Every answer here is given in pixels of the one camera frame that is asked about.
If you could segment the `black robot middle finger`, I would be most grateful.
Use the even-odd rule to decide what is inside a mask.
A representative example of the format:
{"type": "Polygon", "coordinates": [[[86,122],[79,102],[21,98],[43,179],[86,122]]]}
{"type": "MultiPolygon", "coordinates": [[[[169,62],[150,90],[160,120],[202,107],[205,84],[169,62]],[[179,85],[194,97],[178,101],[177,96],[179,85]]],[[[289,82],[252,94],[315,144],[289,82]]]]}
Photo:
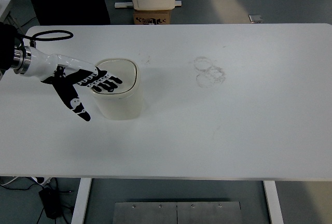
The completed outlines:
{"type": "Polygon", "coordinates": [[[102,77],[88,84],[89,88],[92,87],[101,87],[101,88],[117,88],[118,85],[122,84],[122,80],[111,76],[111,77],[102,77]]]}

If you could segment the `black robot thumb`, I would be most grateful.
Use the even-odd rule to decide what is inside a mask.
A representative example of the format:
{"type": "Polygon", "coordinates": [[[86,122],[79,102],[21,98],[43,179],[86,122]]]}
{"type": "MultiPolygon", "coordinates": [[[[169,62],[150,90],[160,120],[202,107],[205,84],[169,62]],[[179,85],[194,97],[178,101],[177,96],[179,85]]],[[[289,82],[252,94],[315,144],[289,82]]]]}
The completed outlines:
{"type": "Polygon", "coordinates": [[[86,112],[73,84],[64,80],[55,80],[52,85],[64,105],[69,110],[85,121],[91,120],[91,117],[89,113],[86,112]]]}

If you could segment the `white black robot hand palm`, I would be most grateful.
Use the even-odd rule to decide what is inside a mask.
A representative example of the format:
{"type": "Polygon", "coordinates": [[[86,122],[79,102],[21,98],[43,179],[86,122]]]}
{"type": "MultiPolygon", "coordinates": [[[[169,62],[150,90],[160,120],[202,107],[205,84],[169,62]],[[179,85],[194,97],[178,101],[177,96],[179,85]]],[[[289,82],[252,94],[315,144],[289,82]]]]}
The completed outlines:
{"type": "Polygon", "coordinates": [[[54,76],[63,76],[76,84],[88,76],[98,76],[98,69],[91,63],[60,54],[44,54],[33,47],[30,47],[29,51],[31,61],[25,72],[26,77],[34,76],[44,82],[54,76]]]}

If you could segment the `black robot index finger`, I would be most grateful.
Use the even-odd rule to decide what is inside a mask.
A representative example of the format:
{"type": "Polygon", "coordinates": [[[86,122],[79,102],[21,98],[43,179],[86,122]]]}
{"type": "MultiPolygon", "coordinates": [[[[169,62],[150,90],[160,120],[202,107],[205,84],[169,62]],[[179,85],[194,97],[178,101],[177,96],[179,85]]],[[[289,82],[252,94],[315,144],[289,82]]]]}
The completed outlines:
{"type": "Polygon", "coordinates": [[[102,76],[102,77],[88,76],[86,79],[83,79],[77,82],[76,84],[83,87],[94,87],[106,81],[107,79],[108,79],[107,76],[102,76]]]}

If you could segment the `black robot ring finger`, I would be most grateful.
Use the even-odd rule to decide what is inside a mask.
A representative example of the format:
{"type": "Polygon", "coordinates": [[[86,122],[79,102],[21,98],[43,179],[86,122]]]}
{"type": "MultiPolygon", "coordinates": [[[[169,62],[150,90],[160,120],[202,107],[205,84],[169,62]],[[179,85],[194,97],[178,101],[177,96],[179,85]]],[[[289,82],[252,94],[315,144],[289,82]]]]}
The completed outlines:
{"type": "Polygon", "coordinates": [[[104,81],[104,82],[98,83],[97,85],[93,86],[94,91],[103,91],[103,89],[106,89],[106,88],[117,89],[118,86],[112,81],[104,81]]]}

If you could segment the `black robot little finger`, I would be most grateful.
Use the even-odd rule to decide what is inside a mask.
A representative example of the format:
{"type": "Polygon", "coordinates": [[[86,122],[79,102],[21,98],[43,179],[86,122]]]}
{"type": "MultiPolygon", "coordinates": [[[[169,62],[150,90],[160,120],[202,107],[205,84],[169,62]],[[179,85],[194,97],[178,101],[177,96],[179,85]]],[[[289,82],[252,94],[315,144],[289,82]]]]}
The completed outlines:
{"type": "Polygon", "coordinates": [[[106,91],[106,92],[113,92],[113,91],[114,91],[114,88],[106,88],[106,89],[103,89],[103,91],[106,91]]]}

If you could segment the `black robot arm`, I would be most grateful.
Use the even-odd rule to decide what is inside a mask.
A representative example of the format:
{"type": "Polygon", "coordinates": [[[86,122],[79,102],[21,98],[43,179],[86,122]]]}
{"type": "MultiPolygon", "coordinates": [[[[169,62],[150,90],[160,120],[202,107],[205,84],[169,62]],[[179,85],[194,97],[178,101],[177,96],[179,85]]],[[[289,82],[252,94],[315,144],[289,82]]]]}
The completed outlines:
{"type": "Polygon", "coordinates": [[[80,101],[75,85],[95,92],[113,92],[122,80],[95,65],[60,54],[45,54],[35,48],[36,41],[47,41],[48,31],[26,36],[1,23],[1,74],[13,69],[16,74],[36,77],[52,85],[64,103],[85,121],[91,117],[80,101]]]}

